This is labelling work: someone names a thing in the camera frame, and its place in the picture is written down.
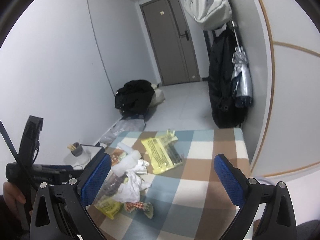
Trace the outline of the person's left hand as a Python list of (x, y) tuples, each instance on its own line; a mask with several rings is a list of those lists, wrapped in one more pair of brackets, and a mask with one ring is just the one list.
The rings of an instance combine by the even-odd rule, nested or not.
[(3, 184), (3, 197), (9, 210), (18, 217), (17, 203), (24, 205), (26, 202), (23, 193), (16, 185), (6, 181)]

